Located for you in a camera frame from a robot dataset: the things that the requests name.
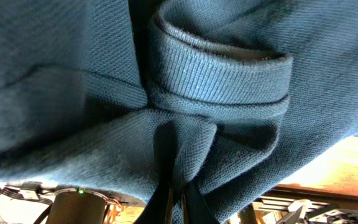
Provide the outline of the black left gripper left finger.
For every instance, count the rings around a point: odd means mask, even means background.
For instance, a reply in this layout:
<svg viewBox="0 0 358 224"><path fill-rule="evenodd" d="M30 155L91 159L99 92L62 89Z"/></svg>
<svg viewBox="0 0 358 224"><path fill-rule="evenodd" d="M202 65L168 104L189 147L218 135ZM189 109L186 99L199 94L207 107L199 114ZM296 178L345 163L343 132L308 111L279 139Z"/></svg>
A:
<svg viewBox="0 0 358 224"><path fill-rule="evenodd" d="M134 224L171 224L174 190L169 182L161 182Z"/></svg>

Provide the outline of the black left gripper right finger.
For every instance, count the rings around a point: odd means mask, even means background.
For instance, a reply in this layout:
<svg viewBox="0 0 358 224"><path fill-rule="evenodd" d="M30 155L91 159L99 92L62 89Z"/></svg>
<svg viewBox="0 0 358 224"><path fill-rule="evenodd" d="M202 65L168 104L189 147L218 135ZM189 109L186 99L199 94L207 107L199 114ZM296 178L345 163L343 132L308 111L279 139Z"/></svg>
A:
<svg viewBox="0 0 358 224"><path fill-rule="evenodd" d="M184 224L219 224L193 182L181 190L181 211Z"/></svg>

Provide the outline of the blue polo shirt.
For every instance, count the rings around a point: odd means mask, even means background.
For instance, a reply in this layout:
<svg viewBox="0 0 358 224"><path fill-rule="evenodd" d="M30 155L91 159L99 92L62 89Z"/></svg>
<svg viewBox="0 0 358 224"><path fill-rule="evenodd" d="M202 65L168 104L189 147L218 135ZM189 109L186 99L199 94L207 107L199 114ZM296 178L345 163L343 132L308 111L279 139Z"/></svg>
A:
<svg viewBox="0 0 358 224"><path fill-rule="evenodd" d="M219 221L358 136L358 1L0 1L0 181Z"/></svg>

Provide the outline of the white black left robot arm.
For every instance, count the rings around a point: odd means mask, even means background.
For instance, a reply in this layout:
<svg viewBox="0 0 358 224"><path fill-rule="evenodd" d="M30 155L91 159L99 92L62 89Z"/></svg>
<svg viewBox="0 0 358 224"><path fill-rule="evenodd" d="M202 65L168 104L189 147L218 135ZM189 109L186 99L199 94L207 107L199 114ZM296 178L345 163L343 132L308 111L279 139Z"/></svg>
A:
<svg viewBox="0 0 358 224"><path fill-rule="evenodd" d="M161 182L135 223L171 223L176 194L171 184ZM183 223L218 222L194 183L190 182L181 189L180 203ZM98 192L86 190L81 193L78 189L62 189L34 224L43 221L50 224L102 224L107 215L107 204L107 197Z"/></svg>

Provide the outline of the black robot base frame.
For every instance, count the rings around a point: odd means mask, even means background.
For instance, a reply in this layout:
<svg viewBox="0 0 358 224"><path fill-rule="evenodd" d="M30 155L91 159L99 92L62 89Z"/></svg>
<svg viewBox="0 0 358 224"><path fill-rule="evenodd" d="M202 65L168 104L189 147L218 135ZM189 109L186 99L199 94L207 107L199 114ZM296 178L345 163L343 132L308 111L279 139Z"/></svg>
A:
<svg viewBox="0 0 358 224"><path fill-rule="evenodd" d="M280 184L226 223L358 223L358 184Z"/></svg>

